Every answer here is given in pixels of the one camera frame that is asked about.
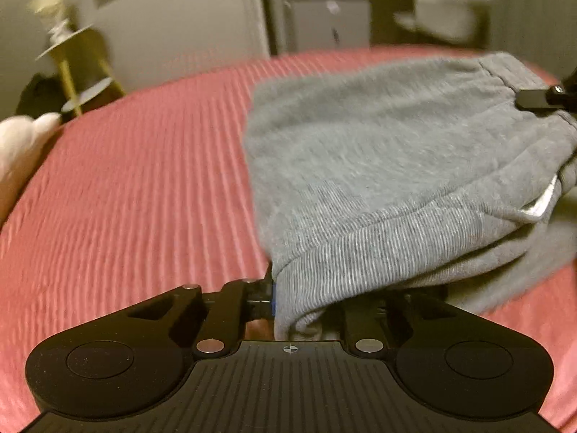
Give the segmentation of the grey sweatpants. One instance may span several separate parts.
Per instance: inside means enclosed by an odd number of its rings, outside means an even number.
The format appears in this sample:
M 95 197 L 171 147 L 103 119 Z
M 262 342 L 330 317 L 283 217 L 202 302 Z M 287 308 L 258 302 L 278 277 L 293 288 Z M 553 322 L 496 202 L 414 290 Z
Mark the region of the grey sweatpants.
M 384 288 L 482 313 L 572 261 L 576 119 L 514 104 L 543 85 L 507 53 L 259 84 L 244 145 L 276 337 L 320 338 L 328 307 Z

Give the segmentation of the red ribbed bedspread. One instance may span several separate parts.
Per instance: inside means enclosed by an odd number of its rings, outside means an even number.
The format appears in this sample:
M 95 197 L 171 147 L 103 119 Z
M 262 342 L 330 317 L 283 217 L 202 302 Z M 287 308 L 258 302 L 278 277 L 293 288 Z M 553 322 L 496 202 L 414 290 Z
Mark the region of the red ribbed bedspread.
M 66 124 L 1 230 L 1 428 L 37 414 L 25 362 L 47 336 L 193 280 L 259 277 L 242 136 L 268 78 L 435 57 L 434 47 L 301 54 L 134 93 Z

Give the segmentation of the cream plush pillow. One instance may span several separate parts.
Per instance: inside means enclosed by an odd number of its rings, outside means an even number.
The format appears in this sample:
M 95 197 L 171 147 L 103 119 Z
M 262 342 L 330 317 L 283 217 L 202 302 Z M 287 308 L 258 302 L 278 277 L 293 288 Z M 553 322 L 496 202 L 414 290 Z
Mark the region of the cream plush pillow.
M 19 193 L 39 164 L 47 142 L 61 126 L 59 113 L 32 118 L 15 115 L 1 121 L 1 224 L 4 224 Z

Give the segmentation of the white fluffy chair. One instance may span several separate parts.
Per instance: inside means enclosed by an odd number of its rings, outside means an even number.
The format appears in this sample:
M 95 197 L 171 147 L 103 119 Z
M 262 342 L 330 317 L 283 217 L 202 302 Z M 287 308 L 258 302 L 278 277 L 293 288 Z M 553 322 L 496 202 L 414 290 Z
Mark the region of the white fluffy chair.
M 411 12 L 397 12 L 400 29 L 450 45 L 471 45 L 483 39 L 492 0 L 413 0 Z

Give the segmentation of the white door frame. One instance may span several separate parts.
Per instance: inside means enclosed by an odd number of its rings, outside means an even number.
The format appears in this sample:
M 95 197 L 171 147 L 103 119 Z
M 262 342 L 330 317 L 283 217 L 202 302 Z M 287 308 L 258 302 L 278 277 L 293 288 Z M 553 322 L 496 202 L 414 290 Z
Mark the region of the white door frame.
M 248 6 L 259 54 L 265 58 L 277 56 L 278 44 L 271 0 L 248 0 Z

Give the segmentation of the black bag on floor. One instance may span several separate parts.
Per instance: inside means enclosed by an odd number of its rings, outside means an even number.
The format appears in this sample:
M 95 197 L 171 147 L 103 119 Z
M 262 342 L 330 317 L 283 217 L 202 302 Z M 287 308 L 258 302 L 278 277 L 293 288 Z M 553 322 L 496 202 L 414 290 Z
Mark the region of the black bag on floor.
M 45 76 L 36 73 L 19 97 L 16 115 L 28 115 L 33 118 L 44 113 L 60 113 L 63 123 L 73 119 L 72 113 L 62 113 L 67 102 L 63 86 L 57 76 Z

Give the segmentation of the yellow two-tier side table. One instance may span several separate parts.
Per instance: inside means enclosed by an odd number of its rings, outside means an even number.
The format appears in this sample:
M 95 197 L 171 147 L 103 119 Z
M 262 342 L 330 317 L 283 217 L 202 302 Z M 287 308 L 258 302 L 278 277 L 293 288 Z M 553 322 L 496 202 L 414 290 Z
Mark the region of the yellow two-tier side table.
M 50 60 L 56 68 L 66 96 L 61 113 L 69 117 L 96 109 L 103 97 L 114 101 L 126 95 L 110 64 L 107 42 L 94 25 L 73 30 L 60 42 L 47 41 L 35 60 Z

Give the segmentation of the grey drawer cabinet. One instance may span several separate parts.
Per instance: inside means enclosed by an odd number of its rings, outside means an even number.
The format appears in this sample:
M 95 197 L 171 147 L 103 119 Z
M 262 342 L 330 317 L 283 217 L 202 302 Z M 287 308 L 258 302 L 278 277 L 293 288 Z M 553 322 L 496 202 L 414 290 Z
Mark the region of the grey drawer cabinet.
M 287 53 L 369 48 L 369 0 L 282 0 Z

